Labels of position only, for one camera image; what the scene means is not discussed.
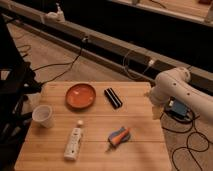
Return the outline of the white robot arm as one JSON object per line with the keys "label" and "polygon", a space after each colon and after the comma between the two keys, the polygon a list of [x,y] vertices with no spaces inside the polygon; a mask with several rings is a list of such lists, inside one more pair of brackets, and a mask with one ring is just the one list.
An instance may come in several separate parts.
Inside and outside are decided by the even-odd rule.
{"label": "white robot arm", "polygon": [[191,74],[184,67],[160,72],[155,78],[149,99],[154,106],[163,106],[171,97],[199,114],[207,123],[213,123],[213,96],[205,94],[188,84]]}

